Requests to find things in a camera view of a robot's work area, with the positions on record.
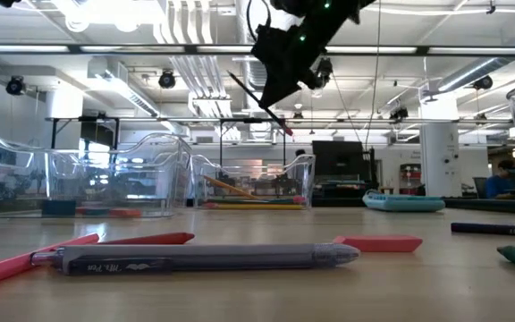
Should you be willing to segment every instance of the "black monitor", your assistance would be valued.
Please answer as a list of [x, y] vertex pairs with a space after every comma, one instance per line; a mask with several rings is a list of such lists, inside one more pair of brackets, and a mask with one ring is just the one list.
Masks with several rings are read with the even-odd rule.
[[313, 141], [316, 176], [359, 176], [369, 181], [370, 162], [363, 157], [361, 142]]

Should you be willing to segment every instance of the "man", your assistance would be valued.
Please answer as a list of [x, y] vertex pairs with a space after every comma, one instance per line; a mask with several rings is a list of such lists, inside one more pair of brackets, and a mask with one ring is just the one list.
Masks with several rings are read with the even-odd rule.
[[514, 196], [509, 190], [515, 187], [514, 182], [510, 180], [510, 174], [515, 174], [514, 162], [511, 160], [503, 160], [498, 164], [498, 174], [495, 174], [486, 180], [486, 197], [488, 199], [513, 199]]

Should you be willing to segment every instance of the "desk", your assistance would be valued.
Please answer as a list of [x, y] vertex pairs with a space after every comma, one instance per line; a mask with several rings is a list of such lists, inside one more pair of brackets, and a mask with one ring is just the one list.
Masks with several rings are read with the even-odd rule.
[[[168, 232], [191, 216], [0, 220], [0, 258], [73, 233], [99, 230], [115, 239]], [[414, 254], [363, 254], [333, 270], [115, 277], [34, 270], [0, 283], [0, 321], [515, 321], [515, 266], [495, 250], [515, 237], [452, 235], [451, 221], [515, 223], [515, 215], [208, 211], [197, 217], [195, 243], [330, 242], [358, 233], [412, 234], [424, 243]]]

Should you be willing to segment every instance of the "teal tray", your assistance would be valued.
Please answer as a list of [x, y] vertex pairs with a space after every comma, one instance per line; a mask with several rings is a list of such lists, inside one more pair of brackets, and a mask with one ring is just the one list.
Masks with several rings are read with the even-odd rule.
[[396, 212], [435, 212], [446, 207], [439, 197], [386, 195], [368, 192], [363, 197], [368, 208]]

